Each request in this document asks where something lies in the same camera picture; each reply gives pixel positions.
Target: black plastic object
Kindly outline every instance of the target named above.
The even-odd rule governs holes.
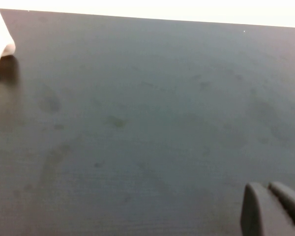
[[[240,220],[243,236],[295,236],[293,217],[295,191],[281,183],[271,183],[269,188],[246,185]]]

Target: dark table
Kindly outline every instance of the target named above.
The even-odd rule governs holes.
[[[0,236],[238,236],[295,189],[295,29],[1,12]]]

